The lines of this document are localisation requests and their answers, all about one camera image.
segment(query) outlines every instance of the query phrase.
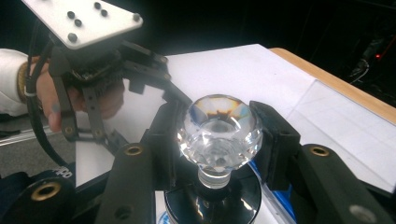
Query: glass stopper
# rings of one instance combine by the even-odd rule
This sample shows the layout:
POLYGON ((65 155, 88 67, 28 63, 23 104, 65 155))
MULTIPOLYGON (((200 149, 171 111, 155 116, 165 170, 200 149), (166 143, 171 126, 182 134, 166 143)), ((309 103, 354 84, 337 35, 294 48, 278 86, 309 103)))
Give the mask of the glass stopper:
POLYGON ((208 95, 193 103, 178 124, 177 141, 200 181, 221 189, 231 171, 253 159, 262 146, 262 123, 248 105, 228 95, 208 95))

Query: crystal glass ball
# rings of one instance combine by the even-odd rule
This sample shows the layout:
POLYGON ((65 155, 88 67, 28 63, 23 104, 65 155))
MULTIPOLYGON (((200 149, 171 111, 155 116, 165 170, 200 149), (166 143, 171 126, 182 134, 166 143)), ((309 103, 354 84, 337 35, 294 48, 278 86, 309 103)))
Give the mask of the crystal glass ball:
POLYGON ((262 146, 262 123, 241 100, 208 95, 194 102, 177 125, 177 141, 187 160, 199 167, 200 181, 225 187, 236 170, 262 146))

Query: finger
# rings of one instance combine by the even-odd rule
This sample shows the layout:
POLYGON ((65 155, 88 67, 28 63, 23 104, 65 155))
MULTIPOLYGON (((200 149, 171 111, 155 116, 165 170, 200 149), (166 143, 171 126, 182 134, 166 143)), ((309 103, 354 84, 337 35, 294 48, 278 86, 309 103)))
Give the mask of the finger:
POLYGON ((61 131, 61 112, 49 114, 49 128, 55 133, 61 131))
POLYGON ((112 107, 107 110, 101 110, 102 119, 110 119, 114 117, 123 105, 123 97, 120 98, 112 107))
POLYGON ((110 85, 107 88, 105 95, 101 96, 98 100, 101 107, 101 112, 111 110, 111 107, 120 105, 120 103, 123 101, 124 91, 125 87, 122 81, 118 81, 110 85))
POLYGON ((51 113, 58 112, 59 109, 58 111, 53 111, 53 108, 59 108, 59 100, 49 73, 44 72, 38 77, 36 88, 37 97, 41 101, 46 118, 48 118, 51 113))
POLYGON ((69 95, 70 104, 73 106, 75 111, 86 111, 84 96, 76 88, 71 87, 67 90, 69 95))

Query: black cable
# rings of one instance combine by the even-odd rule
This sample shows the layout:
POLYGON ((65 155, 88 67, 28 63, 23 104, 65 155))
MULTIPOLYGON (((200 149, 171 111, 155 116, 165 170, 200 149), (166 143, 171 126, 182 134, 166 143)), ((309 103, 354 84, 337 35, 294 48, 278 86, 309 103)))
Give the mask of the black cable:
POLYGON ((35 65, 35 69, 30 76, 30 66, 32 64, 32 55, 33 55, 33 49, 35 46, 35 38, 36 34, 38 32, 38 27, 40 25, 40 21, 37 20, 35 23, 35 28, 34 28, 34 33, 32 36, 32 40, 30 43, 30 48, 29 48, 29 55, 28 55, 28 65, 26 69, 26 75, 25 75, 25 80, 26 80, 26 90, 25 90, 25 95, 26 95, 26 104, 29 112, 29 119, 32 125, 32 129, 35 133, 35 136, 37 138, 38 143, 40 146, 44 149, 44 151, 47 153, 47 155, 50 156, 50 158, 55 161, 58 165, 64 166, 67 164, 61 156, 58 155, 58 153, 53 149, 52 145, 50 144, 47 135, 44 132, 43 129, 43 123, 41 122, 41 117, 40 117, 40 111, 37 106, 37 95, 36 95, 36 82, 38 77, 41 74, 41 69, 43 68, 44 64, 46 63, 48 57, 50 56, 51 50, 53 43, 52 41, 49 41, 47 43, 47 46, 44 48, 42 51, 37 64, 35 65))

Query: wooden table edge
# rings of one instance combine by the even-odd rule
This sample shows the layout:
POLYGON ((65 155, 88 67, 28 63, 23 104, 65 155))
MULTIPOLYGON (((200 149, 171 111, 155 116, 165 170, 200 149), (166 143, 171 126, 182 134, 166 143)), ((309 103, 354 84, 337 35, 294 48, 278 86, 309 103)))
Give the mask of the wooden table edge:
POLYGON ((325 85, 331 87, 335 91, 345 95, 355 103, 364 106, 368 110, 374 112, 379 117, 396 124, 396 108, 384 103, 367 92, 350 85, 339 77, 324 71, 323 69, 313 65, 310 62, 298 57, 297 55, 287 51, 286 49, 273 48, 270 49, 274 54, 299 67, 307 74, 317 78, 325 85))

